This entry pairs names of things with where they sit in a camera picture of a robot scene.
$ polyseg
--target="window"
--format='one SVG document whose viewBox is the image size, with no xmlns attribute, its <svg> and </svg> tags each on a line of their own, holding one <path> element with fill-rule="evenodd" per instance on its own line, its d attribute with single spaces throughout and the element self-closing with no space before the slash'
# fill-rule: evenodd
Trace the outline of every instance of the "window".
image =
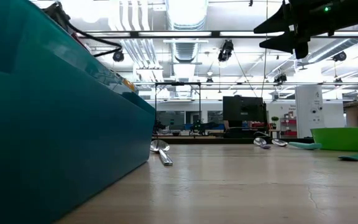
<svg viewBox="0 0 358 224">
<path fill-rule="evenodd" d="M 185 112 L 184 111 L 157 111 L 157 120 L 161 121 L 163 125 L 184 125 Z"/>
<path fill-rule="evenodd" d="M 223 124 L 223 111 L 209 111 L 208 122 Z"/>
</svg>

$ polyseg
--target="lime green bowl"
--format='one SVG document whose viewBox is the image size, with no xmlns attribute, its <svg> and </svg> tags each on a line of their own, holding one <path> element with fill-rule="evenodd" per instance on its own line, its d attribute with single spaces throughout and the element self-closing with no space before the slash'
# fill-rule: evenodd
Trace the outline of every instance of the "lime green bowl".
<svg viewBox="0 0 358 224">
<path fill-rule="evenodd" d="M 322 149 L 335 151 L 358 151 L 358 128 L 316 128 L 311 133 L 315 143 Z"/>
</svg>

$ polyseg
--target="teal plastic bin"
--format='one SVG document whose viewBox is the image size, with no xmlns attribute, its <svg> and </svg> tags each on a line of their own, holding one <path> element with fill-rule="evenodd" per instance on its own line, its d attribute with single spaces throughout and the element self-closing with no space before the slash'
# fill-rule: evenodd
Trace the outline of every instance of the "teal plastic bin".
<svg viewBox="0 0 358 224">
<path fill-rule="evenodd" d="M 0 223 L 51 223 L 146 162 L 154 118 L 39 8 L 0 0 Z"/>
</svg>

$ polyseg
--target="metal spoon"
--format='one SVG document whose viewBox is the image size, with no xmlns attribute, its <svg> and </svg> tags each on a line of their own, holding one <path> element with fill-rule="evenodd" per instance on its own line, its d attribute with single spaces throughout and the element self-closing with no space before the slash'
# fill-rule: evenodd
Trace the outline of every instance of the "metal spoon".
<svg viewBox="0 0 358 224">
<path fill-rule="evenodd" d="M 270 149 L 271 146 L 267 145 L 267 142 L 262 138 L 255 138 L 254 144 L 261 147 L 262 149 Z"/>
<path fill-rule="evenodd" d="M 272 143 L 276 146 L 285 147 L 287 146 L 288 142 L 279 140 L 279 139 L 272 139 Z"/>
<path fill-rule="evenodd" d="M 169 150 L 170 146 L 163 140 L 156 139 L 152 141 L 150 145 L 150 151 L 160 154 L 162 164 L 165 166 L 172 166 L 173 162 L 171 158 L 165 153 Z"/>
</svg>

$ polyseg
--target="computer monitor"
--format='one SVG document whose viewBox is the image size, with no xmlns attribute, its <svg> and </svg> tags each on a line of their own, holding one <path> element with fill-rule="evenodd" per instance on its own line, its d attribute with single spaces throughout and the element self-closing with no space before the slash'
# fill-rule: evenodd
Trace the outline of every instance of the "computer monitor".
<svg viewBox="0 0 358 224">
<path fill-rule="evenodd" d="M 265 122 L 263 98 L 260 97 L 223 97 L 223 120 Z"/>
</svg>

